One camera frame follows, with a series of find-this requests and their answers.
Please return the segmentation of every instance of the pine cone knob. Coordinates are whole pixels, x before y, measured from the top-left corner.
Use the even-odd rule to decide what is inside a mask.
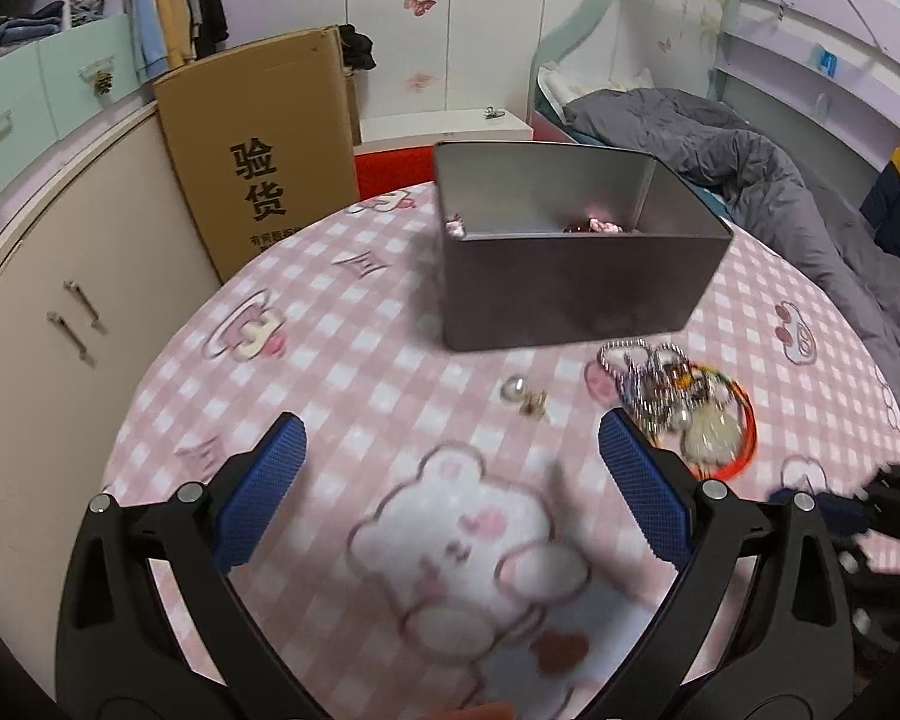
[[[101,70],[93,76],[93,91],[96,95],[109,95],[113,89],[113,74]]]

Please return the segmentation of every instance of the cabinet door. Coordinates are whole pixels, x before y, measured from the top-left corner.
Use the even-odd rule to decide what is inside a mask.
[[[55,140],[36,45],[20,47],[0,59],[0,190]]]
[[[130,40],[130,16],[121,14],[37,43],[58,138],[140,86]],[[93,84],[98,73],[110,74],[111,89],[106,94],[98,94]]]
[[[51,695],[60,591],[86,503],[135,386],[217,287],[155,116],[75,178],[0,270],[0,634]]]

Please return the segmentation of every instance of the gray blanket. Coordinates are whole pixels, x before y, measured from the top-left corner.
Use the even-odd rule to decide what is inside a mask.
[[[564,113],[580,132],[652,153],[719,191],[735,223],[827,293],[900,405],[900,261],[877,247],[860,212],[811,167],[722,103],[674,89],[601,90]]]

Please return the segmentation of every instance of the round table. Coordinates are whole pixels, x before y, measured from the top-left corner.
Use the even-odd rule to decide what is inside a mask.
[[[646,546],[597,452],[616,400],[599,343],[442,346],[433,192],[351,206],[230,280],[149,369],[104,483],[123,505],[166,499],[294,412],[306,464],[230,577],[314,697],[338,720],[498,699],[528,720],[573,717],[674,570]],[[893,396],[823,292],[735,233],[687,327],[650,340],[677,343],[751,396],[758,447],[735,493],[851,493],[900,463]],[[548,392],[546,418],[501,399],[516,373]],[[871,557],[900,560],[885,541]],[[157,576],[188,659],[213,675],[173,577]],[[725,607],[741,593],[731,588]],[[706,648],[698,669],[717,654]]]

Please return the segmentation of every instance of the yellow shirt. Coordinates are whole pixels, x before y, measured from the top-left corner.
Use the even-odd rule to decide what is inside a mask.
[[[160,17],[163,40],[167,46],[167,63],[170,69],[192,61],[194,44],[187,0],[156,0],[156,10]]]

